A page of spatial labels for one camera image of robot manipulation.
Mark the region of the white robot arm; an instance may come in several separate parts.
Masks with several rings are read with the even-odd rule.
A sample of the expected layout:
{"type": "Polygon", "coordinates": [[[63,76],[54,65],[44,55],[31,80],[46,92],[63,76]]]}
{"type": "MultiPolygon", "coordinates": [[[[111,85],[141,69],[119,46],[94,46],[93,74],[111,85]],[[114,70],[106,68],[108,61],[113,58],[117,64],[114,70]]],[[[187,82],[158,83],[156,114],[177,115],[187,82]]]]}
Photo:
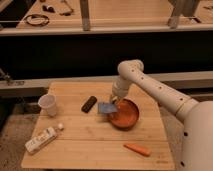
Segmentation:
{"type": "Polygon", "coordinates": [[[143,73],[141,60],[118,64],[111,99],[123,99],[132,84],[172,113],[184,126],[180,171],[213,171],[213,101],[198,102],[143,73]]]}

